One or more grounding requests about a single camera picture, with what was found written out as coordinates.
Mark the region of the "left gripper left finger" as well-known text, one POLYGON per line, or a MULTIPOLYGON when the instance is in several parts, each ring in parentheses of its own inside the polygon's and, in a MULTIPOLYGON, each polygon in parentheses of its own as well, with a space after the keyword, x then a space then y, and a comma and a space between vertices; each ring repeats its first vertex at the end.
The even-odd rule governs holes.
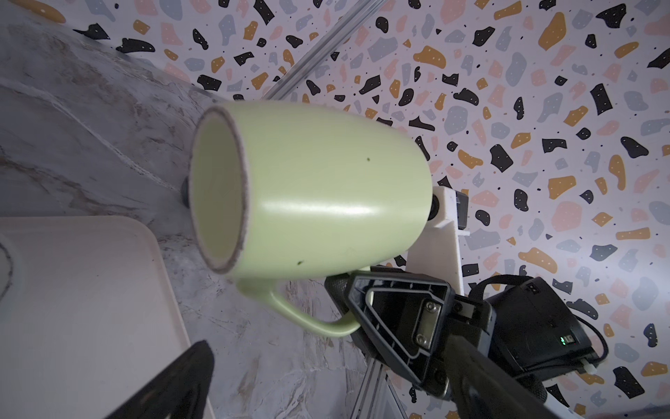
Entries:
POLYGON ((203 418, 215 366, 200 340, 120 405, 110 418, 203 418))

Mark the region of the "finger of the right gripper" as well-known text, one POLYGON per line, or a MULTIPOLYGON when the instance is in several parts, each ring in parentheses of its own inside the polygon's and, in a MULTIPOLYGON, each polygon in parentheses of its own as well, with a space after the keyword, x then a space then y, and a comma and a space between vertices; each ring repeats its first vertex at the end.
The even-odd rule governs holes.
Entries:
MULTIPOLYGON (((369 272, 403 272, 401 268, 397 267, 388 267, 384 265, 375 265, 368 269, 369 272)), ((345 303, 345 291, 352 277, 352 273, 342 273, 334 276, 327 277, 324 282, 324 286, 328 295, 331 297, 335 304, 344 304, 345 303)))
POLYGON ((347 307, 382 361, 415 385, 446 383, 432 374, 454 299, 447 282, 410 272, 353 272, 345 289, 347 307))

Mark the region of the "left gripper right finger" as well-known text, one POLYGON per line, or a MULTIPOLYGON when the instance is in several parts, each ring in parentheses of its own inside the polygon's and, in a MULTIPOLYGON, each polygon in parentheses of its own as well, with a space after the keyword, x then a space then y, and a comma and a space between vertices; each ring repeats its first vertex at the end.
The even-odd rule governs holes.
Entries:
POLYGON ((462 418, 555 418, 539 399, 462 336, 448 337, 447 377, 462 418))

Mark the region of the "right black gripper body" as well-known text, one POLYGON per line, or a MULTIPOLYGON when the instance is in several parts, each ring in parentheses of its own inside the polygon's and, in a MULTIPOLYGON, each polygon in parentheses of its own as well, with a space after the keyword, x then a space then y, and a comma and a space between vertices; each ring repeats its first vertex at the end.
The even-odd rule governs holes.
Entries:
POLYGON ((496 323, 493 307, 483 300, 455 295, 450 305, 441 310, 434 331, 423 390, 435 398, 448 400, 451 396, 447 366, 457 358, 447 350, 448 338, 460 336, 487 356, 496 323))

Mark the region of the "light green mug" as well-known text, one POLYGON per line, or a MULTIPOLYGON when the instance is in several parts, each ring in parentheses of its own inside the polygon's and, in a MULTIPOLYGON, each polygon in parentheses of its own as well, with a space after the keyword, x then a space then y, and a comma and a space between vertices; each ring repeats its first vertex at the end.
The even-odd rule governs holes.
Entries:
POLYGON ((356 272, 407 251, 432 203, 423 153, 401 131, 325 106, 236 101, 196 125, 188 203, 209 269, 304 330, 340 338, 278 285, 356 272))

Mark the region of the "white cream mug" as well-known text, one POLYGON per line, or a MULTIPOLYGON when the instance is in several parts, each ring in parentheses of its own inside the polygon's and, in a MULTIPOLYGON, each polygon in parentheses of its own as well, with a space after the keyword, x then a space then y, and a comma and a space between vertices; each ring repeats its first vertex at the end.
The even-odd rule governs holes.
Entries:
POLYGON ((14 261, 8 246, 1 242, 1 299, 7 295, 12 287, 14 261))

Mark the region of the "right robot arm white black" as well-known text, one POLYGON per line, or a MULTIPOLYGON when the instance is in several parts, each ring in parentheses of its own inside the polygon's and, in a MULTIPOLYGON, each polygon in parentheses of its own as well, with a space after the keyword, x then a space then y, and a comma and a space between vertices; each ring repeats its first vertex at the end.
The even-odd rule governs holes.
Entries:
POLYGON ((326 278, 342 314, 359 321, 354 344, 431 396, 452 395, 448 367, 458 363, 448 339, 458 336, 512 379, 530 387, 572 371, 594 374, 597 354, 589 322, 541 278, 497 275, 456 293, 447 282, 377 267, 326 278))

